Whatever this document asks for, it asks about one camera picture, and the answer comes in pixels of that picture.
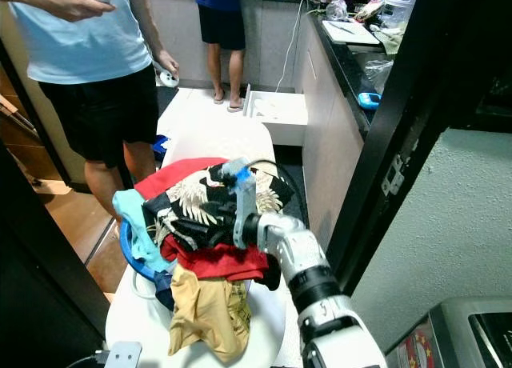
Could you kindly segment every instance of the blue container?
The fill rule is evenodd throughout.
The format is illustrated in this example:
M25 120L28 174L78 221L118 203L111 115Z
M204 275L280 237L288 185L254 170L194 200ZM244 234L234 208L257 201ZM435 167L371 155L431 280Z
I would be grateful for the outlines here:
M121 243L121 251L125 256L128 264L132 266L139 274L154 282L154 270L146 266L143 262L134 259L131 254L131 225L126 221L121 222L121 233L119 234L119 242Z

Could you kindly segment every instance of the white ironing board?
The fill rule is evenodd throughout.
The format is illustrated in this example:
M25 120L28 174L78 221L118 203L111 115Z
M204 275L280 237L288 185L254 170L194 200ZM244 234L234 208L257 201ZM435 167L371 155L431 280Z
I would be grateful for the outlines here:
M247 157L249 160L274 160L270 134L263 124L248 118L232 116L207 117L191 114L173 127L171 145L162 166L183 158ZM275 174L273 166L261 169ZM142 344L138 368L267 368L273 365L281 348L285 331L286 284L281 280L275 292L252 282L248 303L252 312L250 336L243 355L225 365L203 342L182 348L168 356L171 316L157 300L137 296L131 287L133 269L128 266L122 276L106 319L106 343L109 348L117 341L137 341ZM154 292L152 283L138 276L138 288Z

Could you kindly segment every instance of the plastic bag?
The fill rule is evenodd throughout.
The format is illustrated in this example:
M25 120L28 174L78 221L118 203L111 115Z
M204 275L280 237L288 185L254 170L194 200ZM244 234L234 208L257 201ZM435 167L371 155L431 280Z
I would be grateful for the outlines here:
M369 60L365 64L365 74L379 94L384 91L393 63L393 60Z
M349 18L345 0L335 0L326 8L327 20L342 22Z

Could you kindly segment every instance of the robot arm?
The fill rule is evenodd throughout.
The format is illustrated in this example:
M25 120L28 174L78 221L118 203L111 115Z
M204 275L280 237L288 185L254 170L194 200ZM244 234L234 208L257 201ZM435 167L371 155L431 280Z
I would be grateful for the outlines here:
M296 218L256 213L255 183L243 163L248 162L222 168L236 179L234 244L243 249L256 244L278 260L298 312L304 367L385 368L382 352L342 295L316 237Z

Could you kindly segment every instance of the man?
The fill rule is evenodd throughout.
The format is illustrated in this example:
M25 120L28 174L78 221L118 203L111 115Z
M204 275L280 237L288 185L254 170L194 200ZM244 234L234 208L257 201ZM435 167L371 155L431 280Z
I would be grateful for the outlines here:
M120 222L112 205L123 188L119 160L139 181L155 171L158 103L145 42L153 59L178 76L149 0L8 1L28 49L28 76L52 101L70 147L85 158L91 192Z
M240 84L246 36L243 28L240 0L196 0L199 7L202 40L208 44L208 71L214 84L214 102L222 104L221 48L231 50L229 112L243 110Z

